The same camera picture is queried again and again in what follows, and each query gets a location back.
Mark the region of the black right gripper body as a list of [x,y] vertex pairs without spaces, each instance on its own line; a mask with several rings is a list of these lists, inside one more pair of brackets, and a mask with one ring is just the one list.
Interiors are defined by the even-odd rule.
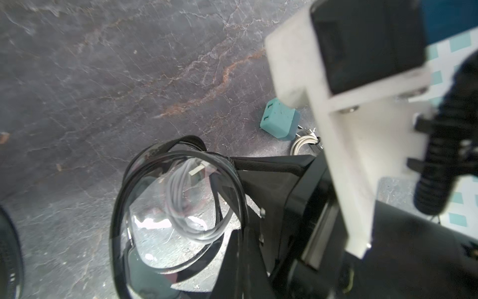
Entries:
[[475,299],[478,242],[367,198],[345,197],[315,156],[290,193],[271,285],[279,299]]

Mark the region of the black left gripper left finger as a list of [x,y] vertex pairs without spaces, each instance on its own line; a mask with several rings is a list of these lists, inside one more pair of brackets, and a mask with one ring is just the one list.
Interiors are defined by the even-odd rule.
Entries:
[[242,233],[240,230],[233,230],[210,299],[242,298],[242,249]]

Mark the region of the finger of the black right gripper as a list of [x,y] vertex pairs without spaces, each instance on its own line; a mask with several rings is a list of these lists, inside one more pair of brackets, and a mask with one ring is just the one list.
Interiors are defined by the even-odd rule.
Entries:
[[279,239],[286,201],[315,157],[311,155],[233,157],[246,194],[260,210],[264,239]]

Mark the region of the teal charger cube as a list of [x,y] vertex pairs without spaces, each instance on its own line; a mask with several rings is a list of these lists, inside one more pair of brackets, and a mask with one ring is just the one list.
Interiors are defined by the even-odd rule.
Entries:
[[298,110],[274,98],[266,104],[260,128],[278,140],[291,141],[295,139],[300,119]]

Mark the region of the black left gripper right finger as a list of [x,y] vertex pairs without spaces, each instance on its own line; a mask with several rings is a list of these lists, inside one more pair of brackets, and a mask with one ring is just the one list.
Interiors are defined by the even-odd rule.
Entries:
[[252,228],[245,228],[243,241],[243,297],[245,299],[275,299],[258,238]]

